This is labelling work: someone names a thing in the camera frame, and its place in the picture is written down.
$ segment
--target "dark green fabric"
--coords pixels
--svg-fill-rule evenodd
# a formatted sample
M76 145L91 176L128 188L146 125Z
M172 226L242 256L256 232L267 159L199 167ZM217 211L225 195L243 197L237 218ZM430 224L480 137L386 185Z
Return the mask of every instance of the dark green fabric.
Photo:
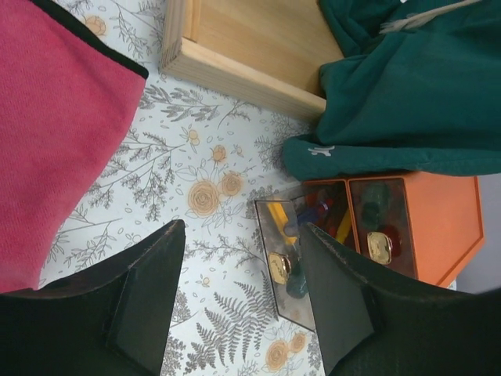
M501 172L501 1L378 35L383 21L450 3L321 0L346 59L321 69L327 107L314 134L284 144L293 176Z

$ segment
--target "orange box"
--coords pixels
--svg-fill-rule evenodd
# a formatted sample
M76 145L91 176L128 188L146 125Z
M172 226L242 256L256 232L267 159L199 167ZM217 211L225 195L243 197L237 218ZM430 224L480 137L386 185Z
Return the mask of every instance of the orange box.
M339 182L346 186L356 251L367 257L369 231L364 228L363 215L364 202L369 199L364 195L379 194L383 201L390 197L388 207L401 208L389 215L384 225L398 229L402 255L392 259L388 267L402 274L447 287L485 242L477 177L410 172L306 184Z

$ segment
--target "table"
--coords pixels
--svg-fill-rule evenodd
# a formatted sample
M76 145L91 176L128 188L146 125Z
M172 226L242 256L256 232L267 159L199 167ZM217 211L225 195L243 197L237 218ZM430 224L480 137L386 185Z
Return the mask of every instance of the table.
M304 124L158 73L164 0L57 0L150 71L127 137L61 226L40 286L186 221L162 375L321 375L316 336L278 320L253 199L297 182L280 160Z

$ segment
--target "red cloth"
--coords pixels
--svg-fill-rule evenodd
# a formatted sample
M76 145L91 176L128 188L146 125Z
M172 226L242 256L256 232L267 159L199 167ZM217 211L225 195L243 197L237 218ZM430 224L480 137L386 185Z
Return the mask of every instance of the red cloth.
M0 292L7 292L38 288L53 237L125 137L146 80L28 0L0 0L0 9Z

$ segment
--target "white tablecloth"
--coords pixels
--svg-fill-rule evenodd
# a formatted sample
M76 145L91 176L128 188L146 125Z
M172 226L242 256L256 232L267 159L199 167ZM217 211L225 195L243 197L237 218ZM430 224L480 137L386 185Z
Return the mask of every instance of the white tablecloth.
M41 285L186 221L162 375L321 375L318 341L277 320L252 199L297 184L287 117L158 73L164 0L58 0L150 78L131 129L59 229Z

